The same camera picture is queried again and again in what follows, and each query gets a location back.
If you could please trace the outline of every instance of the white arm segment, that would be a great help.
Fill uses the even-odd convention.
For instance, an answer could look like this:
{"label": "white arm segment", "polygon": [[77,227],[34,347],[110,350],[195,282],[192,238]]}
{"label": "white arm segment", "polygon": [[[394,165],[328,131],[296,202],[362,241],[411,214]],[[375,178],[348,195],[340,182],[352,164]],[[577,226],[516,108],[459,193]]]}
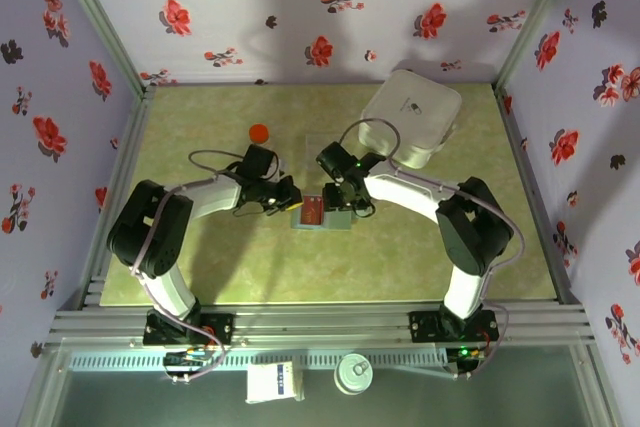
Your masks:
{"label": "white arm segment", "polygon": [[[401,205],[436,224],[438,204],[454,195],[434,187],[432,183],[403,175],[402,171],[396,171],[388,162],[381,162],[371,169],[364,183],[374,199]],[[483,276],[469,275],[454,265],[449,290],[444,296],[445,307],[460,319],[466,319],[480,305],[483,285]]]}
{"label": "white arm segment", "polygon": [[[238,204],[240,190],[241,187],[235,180],[220,175],[212,184],[195,187],[177,195],[184,195],[193,200],[189,218],[191,221],[219,210],[233,209]],[[148,289],[152,299],[164,310],[182,320],[193,308],[196,298],[187,287],[177,263],[164,275],[155,279],[150,279],[145,274],[142,274],[142,277],[144,280],[141,282]]]}

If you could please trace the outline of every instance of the orange cap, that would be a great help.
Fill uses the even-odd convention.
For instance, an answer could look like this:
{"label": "orange cap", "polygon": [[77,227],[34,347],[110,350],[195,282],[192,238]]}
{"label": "orange cap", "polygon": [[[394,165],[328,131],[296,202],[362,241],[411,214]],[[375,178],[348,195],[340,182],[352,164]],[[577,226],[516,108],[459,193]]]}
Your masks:
{"label": "orange cap", "polygon": [[269,129],[264,124],[253,124],[249,129],[249,139],[254,144],[264,144],[269,140]]}

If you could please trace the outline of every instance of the white plastic box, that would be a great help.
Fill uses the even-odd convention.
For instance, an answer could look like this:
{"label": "white plastic box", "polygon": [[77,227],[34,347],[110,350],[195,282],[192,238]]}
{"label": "white plastic box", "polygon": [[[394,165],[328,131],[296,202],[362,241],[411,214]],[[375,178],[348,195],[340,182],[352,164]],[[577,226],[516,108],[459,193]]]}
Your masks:
{"label": "white plastic box", "polygon": [[[401,139],[394,160],[421,169],[449,136],[461,105],[462,97],[455,90],[408,70],[396,70],[365,107],[362,118],[391,122]],[[382,155],[388,155],[396,143],[393,131],[382,122],[360,124],[358,138]]]}

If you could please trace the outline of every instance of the floral wallpaper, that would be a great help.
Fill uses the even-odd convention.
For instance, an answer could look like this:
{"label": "floral wallpaper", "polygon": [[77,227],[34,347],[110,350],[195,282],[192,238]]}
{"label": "floral wallpaper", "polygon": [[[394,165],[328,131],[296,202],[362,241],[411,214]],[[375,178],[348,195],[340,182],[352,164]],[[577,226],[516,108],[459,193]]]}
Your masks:
{"label": "floral wallpaper", "polygon": [[82,280],[134,102],[76,0],[0,0],[0,412],[15,425]]}
{"label": "floral wallpaper", "polygon": [[640,12],[633,0],[555,0],[508,86],[572,289],[625,418],[640,377]]}
{"label": "floral wallpaper", "polygon": [[148,85],[493,81],[534,1],[100,0]]}

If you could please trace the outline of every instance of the gray floor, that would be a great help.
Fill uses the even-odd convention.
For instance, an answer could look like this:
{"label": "gray floor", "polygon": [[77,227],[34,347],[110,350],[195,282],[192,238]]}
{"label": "gray floor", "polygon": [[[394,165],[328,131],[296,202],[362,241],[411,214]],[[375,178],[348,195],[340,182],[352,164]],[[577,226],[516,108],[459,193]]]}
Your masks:
{"label": "gray floor", "polygon": [[376,370],[349,397],[331,371],[304,373],[306,399],[247,405],[246,374],[218,372],[192,385],[160,373],[74,373],[57,426],[473,426],[581,427],[585,417],[566,349],[503,348],[471,381]]}

